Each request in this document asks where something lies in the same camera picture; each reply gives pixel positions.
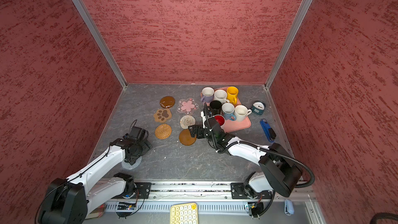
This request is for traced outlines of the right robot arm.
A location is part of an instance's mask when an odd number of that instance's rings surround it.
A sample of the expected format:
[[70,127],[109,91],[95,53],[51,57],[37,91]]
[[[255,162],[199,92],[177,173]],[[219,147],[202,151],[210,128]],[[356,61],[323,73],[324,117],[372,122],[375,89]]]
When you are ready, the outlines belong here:
[[261,146],[225,132],[210,115],[207,105],[204,105],[202,118],[202,124],[188,126],[191,137],[207,139],[216,153],[228,153],[261,168],[261,172],[253,173],[244,183],[247,195],[272,190],[288,198],[294,189],[306,188],[315,182],[315,174],[310,167],[291,157],[281,145]]

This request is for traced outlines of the pink flower coaster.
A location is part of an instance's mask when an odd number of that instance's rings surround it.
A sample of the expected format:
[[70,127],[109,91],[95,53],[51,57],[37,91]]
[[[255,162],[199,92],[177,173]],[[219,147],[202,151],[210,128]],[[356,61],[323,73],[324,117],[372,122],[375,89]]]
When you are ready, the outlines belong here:
[[179,100],[177,112],[192,115],[198,108],[198,103],[195,102],[194,98],[190,97],[188,99]]

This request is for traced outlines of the paw print cork coaster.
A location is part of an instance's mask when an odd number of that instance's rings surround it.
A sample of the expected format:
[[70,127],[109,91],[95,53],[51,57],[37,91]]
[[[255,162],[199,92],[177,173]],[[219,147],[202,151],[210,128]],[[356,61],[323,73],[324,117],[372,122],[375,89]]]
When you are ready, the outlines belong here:
[[172,118],[172,113],[169,108],[162,108],[157,110],[154,114],[154,121],[158,123],[166,123]]

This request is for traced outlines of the brown wooden round coaster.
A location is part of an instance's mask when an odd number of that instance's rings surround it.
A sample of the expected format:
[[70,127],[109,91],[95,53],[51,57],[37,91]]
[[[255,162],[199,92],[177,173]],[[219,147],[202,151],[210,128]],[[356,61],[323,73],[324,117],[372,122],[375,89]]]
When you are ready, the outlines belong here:
[[184,146],[191,146],[197,140],[196,137],[192,137],[188,129],[184,129],[179,134],[179,141]]

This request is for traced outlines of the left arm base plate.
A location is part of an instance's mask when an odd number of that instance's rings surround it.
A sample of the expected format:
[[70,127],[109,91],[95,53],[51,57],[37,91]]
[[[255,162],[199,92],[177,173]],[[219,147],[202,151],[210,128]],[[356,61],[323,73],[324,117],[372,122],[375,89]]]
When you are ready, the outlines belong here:
[[125,192],[122,193],[124,199],[148,199],[152,183],[138,182],[126,184]]

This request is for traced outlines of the dark glossy brown coaster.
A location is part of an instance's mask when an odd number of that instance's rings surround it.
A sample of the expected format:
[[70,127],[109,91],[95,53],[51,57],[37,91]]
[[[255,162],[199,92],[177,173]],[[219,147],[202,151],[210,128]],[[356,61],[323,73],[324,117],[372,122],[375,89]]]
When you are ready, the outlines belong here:
[[164,96],[161,100],[160,100],[160,106],[162,108],[171,108],[175,105],[175,98],[172,96]]

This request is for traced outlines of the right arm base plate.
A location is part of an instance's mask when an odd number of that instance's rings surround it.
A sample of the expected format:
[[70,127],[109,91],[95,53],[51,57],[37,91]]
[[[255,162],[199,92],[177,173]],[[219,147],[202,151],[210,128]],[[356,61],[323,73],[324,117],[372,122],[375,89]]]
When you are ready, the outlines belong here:
[[259,193],[244,183],[231,183],[230,186],[232,199],[268,200],[272,197],[272,191],[263,191]]

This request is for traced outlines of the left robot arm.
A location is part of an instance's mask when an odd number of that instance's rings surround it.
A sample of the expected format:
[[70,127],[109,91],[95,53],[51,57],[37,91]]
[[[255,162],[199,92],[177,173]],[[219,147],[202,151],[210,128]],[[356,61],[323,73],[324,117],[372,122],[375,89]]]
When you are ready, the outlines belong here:
[[95,160],[66,179],[57,178],[50,183],[40,204],[36,224],[81,224],[96,208],[112,199],[146,200],[150,183],[137,184],[132,175],[117,173],[107,182],[96,184],[120,163],[134,166],[151,148],[149,132],[134,123],[128,134],[111,142]]

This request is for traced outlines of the beige woven round coaster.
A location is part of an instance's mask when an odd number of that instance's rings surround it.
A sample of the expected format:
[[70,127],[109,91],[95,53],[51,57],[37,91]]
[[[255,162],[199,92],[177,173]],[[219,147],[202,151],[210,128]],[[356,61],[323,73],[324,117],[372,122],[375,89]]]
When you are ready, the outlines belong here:
[[188,129],[189,126],[191,125],[195,125],[196,124],[196,120],[194,117],[190,116],[190,115],[185,115],[180,119],[180,126],[183,129]]

